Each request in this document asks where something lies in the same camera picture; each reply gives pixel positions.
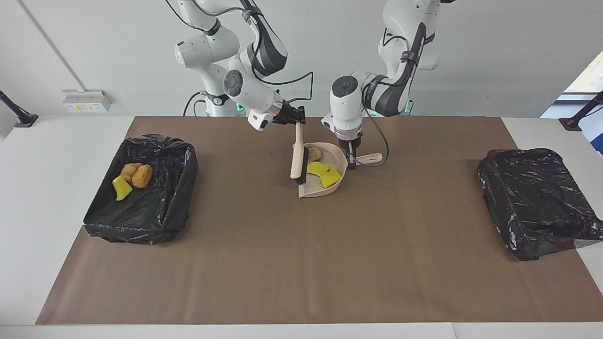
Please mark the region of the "yellow sponge chunk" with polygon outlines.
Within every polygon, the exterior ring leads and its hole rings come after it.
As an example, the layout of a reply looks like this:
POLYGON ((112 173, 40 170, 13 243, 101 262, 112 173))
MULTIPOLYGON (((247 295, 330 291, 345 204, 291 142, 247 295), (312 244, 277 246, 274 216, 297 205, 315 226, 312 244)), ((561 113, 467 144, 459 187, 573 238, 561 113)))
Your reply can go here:
POLYGON ((328 166, 319 172, 319 180, 323 188, 328 188, 341 180, 342 176, 336 167, 328 166))

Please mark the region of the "pink plastic dustpan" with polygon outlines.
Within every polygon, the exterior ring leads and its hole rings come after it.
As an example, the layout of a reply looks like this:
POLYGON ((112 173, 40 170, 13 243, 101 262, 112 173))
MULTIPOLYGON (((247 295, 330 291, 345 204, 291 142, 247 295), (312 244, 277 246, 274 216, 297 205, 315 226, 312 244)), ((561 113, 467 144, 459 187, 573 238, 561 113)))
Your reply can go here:
POLYGON ((330 143, 306 143, 305 146, 306 148, 314 146, 320 148, 322 151, 322 158, 319 162, 328 164, 331 167, 336 167, 342 178, 335 185, 325 189, 318 176, 307 174, 305 185, 299 186, 299 198, 315 198, 333 193, 338 186, 340 186, 340 183, 345 176, 345 172, 347 171, 347 159, 344 152, 338 146, 330 143))

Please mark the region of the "brown bread roll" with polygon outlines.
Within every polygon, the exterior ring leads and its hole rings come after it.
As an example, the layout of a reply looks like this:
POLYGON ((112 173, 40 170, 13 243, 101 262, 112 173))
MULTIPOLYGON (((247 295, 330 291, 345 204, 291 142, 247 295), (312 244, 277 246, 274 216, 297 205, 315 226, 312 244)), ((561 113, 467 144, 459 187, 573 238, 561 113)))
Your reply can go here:
POLYGON ((151 165, 140 165, 140 167, 136 169, 132 176, 131 184, 138 189, 144 189, 148 186, 152 176, 153 168, 151 167, 151 165))

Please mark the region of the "orange striped croissant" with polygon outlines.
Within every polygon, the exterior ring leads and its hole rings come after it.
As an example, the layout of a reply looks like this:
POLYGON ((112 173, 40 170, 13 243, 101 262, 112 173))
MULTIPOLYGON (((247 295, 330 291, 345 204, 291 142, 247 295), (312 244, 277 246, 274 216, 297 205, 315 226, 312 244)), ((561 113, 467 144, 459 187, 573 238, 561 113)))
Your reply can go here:
POLYGON ((129 184, 132 184, 134 174, 142 165, 142 163, 127 163, 123 166, 119 176, 124 178, 129 184))

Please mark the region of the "yellow green sponge wedge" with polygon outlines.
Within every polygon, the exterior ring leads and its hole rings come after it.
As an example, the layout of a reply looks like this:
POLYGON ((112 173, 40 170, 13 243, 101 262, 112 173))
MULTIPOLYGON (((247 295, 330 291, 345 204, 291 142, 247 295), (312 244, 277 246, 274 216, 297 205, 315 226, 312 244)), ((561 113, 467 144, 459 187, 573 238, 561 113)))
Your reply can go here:
POLYGON ((133 187, 123 176, 117 176, 112 180, 112 184, 116 194, 116 201, 123 201, 133 191, 133 187))

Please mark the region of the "bin lined with black bag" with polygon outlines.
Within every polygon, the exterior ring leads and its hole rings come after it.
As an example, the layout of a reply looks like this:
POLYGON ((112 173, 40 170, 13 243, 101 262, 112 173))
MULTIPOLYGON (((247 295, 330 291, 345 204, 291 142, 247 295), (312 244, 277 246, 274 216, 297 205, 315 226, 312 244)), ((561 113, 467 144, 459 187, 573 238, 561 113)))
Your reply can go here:
POLYGON ((90 236, 110 242, 158 244, 172 241, 189 217, 198 161, 194 147, 159 134, 122 141, 83 219, 90 236), (118 201, 113 181, 128 163, 150 165, 144 188, 118 201))
POLYGON ((603 220, 557 152, 491 150, 477 174, 491 221, 518 260, 603 242, 603 220))

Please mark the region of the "brown paper table mat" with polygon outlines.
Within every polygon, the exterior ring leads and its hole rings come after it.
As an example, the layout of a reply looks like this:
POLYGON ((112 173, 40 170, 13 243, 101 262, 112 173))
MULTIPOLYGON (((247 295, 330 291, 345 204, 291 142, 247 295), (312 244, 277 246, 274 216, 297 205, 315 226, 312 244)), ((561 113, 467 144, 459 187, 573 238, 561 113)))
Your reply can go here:
POLYGON ((293 128, 239 118, 138 117, 128 137, 179 137, 199 172, 187 227, 161 245, 81 230, 38 324, 599 322, 580 255, 514 258, 476 168, 515 148, 500 118, 379 121, 379 168, 298 198, 293 128))

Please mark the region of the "blue panel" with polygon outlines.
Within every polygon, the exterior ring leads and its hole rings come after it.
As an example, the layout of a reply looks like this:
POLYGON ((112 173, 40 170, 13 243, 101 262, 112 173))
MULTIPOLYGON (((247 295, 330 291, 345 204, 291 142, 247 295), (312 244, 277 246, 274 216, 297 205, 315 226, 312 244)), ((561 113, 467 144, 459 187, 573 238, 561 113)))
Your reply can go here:
POLYGON ((579 126, 591 146, 603 157, 603 105, 583 118, 579 126))

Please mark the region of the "bright window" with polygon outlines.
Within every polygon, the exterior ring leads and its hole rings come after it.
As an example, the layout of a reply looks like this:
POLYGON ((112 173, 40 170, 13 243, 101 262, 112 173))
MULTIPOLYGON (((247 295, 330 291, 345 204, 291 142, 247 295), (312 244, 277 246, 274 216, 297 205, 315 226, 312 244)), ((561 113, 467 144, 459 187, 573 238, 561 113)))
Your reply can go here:
POLYGON ((596 94, 603 90, 603 51, 580 73, 564 94, 596 94))

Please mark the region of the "white wall socket box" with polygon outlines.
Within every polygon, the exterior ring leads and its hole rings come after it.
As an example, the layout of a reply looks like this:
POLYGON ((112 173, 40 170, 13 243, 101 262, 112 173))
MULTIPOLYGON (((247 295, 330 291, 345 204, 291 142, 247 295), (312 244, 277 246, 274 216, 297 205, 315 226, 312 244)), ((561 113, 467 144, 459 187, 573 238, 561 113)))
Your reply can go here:
POLYGON ((69 113, 108 113, 112 101, 103 90, 63 90, 63 105, 69 113))

